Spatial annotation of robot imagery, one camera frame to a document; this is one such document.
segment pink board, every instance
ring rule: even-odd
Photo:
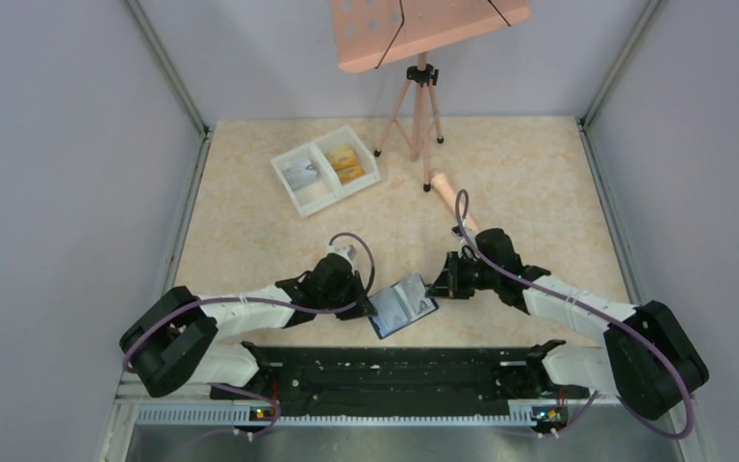
[[[493,0],[509,23],[529,16],[528,0]],[[401,23],[399,0],[330,0],[339,67],[378,65]],[[383,64],[506,27],[488,0],[402,0],[405,22]]]

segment black motor joint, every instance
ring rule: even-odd
[[[535,281],[550,274],[547,269],[523,265],[520,254],[514,251],[511,238],[500,228],[482,231],[474,238],[474,242],[480,253],[489,260],[522,279]],[[500,274],[474,256],[470,247],[464,247],[462,252],[449,252],[446,255],[444,268],[435,283],[429,287],[427,295],[468,299],[474,295],[475,290],[491,290],[497,293],[503,303],[525,312],[525,301],[522,298],[524,289],[525,285]]]
[[[276,287],[285,291],[292,304],[317,310],[337,309],[355,302],[356,306],[337,313],[339,320],[347,321],[377,312],[367,299],[367,290],[361,274],[341,255],[330,253],[319,260],[312,271],[296,279],[277,281]],[[316,315],[296,311],[285,327],[311,321]]]

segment gray wall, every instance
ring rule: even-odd
[[[118,0],[0,1],[0,461],[95,458],[197,148]]]
[[[327,0],[141,2],[208,120],[386,115],[414,63],[341,71]],[[581,116],[646,3],[530,1],[531,17],[512,29],[430,54],[441,109]]]
[[[707,362],[697,396],[739,460],[739,3],[669,2],[594,135],[647,292]]]

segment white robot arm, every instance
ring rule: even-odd
[[[317,314],[335,314],[341,320],[375,314],[367,300],[373,274],[364,288],[353,267],[355,254],[352,245],[330,246],[312,271],[244,294],[195,296],[175,287],[120,339],[124,364],[131,364],[153,398],[189,383],[241,387],[257,374],[259,361],[245,345],[224,339],[291,327]]]
[[[652,420],[681,402],[682,393],[673,375],[637,339],[608,322],[608,317],[626,324],[661,350],[689,392],[707,381],[706,366],[666,305],[609,301],[566,284],[546,269],[525,266],[502,229],[476,235],[466,228],[465,233],[459,227],[453,231],[462,238],[461,250],[448,253],[445,267],[427,295],[467,299],[475,290],[493,290],[503,303],[564,324],[597,344],[569,346],[551,341],[532,348],[527,363],[541,382],[539,386],[577,385],[616,395],[637,414]],[[473,248],[467,239],[474,240]],[[515,278],[505,277],[492,265]],[[583,305],[598,313],[582,309]]]

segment purple cable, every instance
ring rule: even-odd
[[[367,285],[367,290],[369,290],[372,284],[372,279],[374,279],[375,277],[375,258],[372,256],[372,252],[370,251],[370,246],[367,245],[367,243],[364,242],[364,240],[358,237],[357,235],[352,234],[352,233],[346,233],[346,232],[338,233],[335,236],[333,236],[330,239],[329,244],[332,245],[333,242],[335,242],[336,239],[338,239],[341,236],[348,236],[358,241],[358,243],[367,252],[367,255],[369,255],[370,270],[369,270],[369,282]],[[128,351],[126,351],[126,354],[123,355],[123,370],[127,372],[134,372],[130,363],[132,360],[132,356],[134,356],[135,353],[137,353],[138,349],[140,349],[142,344],[144,344],[146,340],[148,340],[152,335],[154,335],[155,332],[160,330],[163,326],[168,325],[169,323],[174,321],[175,318],[182,316],[183,314],[187,313],[189,310],[192,310],[194,308],[197,308],[203,305],[213,305],[216,303],[242,303],[246,301],[253,302],[253,303],[266,303],[268,305],[275,305],[275,306],[284,306],[285,308],[291,308],[296,311],[301,311],[302,313],[310,313],[313,315],[337,315],[339,313],[343,313],[344,311],[347,311],[355,307],[356,305],[355,302],[352,302],[346,306],[343,306],[341,308],[336,308],[334,310],[316,310],[313,308],[306,308],[304,306],[293,305],[292,303],[288,303],[286,301],[274,300],[272,298],[261,298],[257,296],[249,296],[247,298],[242,298],[239,296],[218,296],[215,298],[206,298],[204,300],[193,301],[187,305],[183,305],[180,308],[172,311],[167,316],[163,317],[161,320],[157,321],[154,325],[152,325],[150,329],[143,332],[143,334],[132,344],[132,346],[128,349]]]
[[[461,197],[466,197],[466,203],[464,204],[465,207],[463,209],[463,214],[460,213],[460,199]],[[466,240],[466,243],[469,245],[471,250],[474,252],[474,255],[486,263],[486,265],[490,266],[503,276],[508,277],[511,280],[517,281],[520,284],[525,285],[526,287],[529,287],[531,289],[536,289],[539,292],[542,292],[543,294],[553,296],[555,298],[559,298],[560,300],[569,300],[570,298],[564,294],[560,294],[554,290],[545,288],[543,286],[540,286],[539,284],[535,284],[531,281],[527,281],[525,279],[522,279],[521,277],[517,276],[516,274],[509,272],[501,267],[499,267],[495,262],[491,261],[488,257],[482,254],[480,250],[477,248],[477,244],[469,238],[469,233],[466,232],[466,228],[463,226],[463,219],[466,217],[466,213],[469,211],[469,193],[466,190],[460,190],[457,193],[457,197],[454,199],[454,217],[457,219],[458,227],[460,228],[460,233],[463,235],[463,239]],[[695,425],[695,411],[693,410],[693,402],[690,399],[690,392],[687,390],[687,385],[684,383],[684,380],[681,378],[681,375],[678,373],[678,370],[675,368],[673,363],[667,358],[667,356],[664,355],[664,353],[661,352],[660,349],[658,349],[655,345],[653,345],[648,339],[644,338],[641,334],[636,332],[632,327],[625,324],[622,321],[619,321],[611,316],[608,316],[598,309],[588,305],[587,303],[584,303],[582,301],[574,300],[573,304],[578,306],[579,308],[587,311],[588,313],[596,316],[597,318],[600,318],[603,321],[607,321],[608,323],[615,325],[619,329],[621,329],[625,334],[629,335],[633,338],[636,342],[639,342],[642,344],[643,347],[645,347],[650,353],[652,353],[653,356],[655,356],[656,359],[664,366],[664,369],[667,370],[667,372],[670,373],[670,375],[673,377],[673,380],[675,381],[675,385],[678,388],[678,391],[681,393],[681,399],[684,401],[684,409],[686,410],[687,417],[686,417],[686,424],[684,425],[684,429],[679,431],[678,433],[669,433],[667,431],[661,430],[652,423],[650,423],[647,419],[641,417],[638,415],[635,411],[630,409],[630,407],[622,400],[621,397],[619,398],[619,402],[624,406],[624,409],[626,409],[631,416],[633,416],[637,421],[639,421],[641,424],[655,432],[656,434],[663,436],[665,438],[674,439],[674,440],[681,440],[689,436],[690,433],[693,431],[693,426]],[[592,402],[595,398],[596,393],[591,397],[592,399],[589,402]],[[579,415],[581,415],[581,411],[576,414],[576,418],[578,419]]]

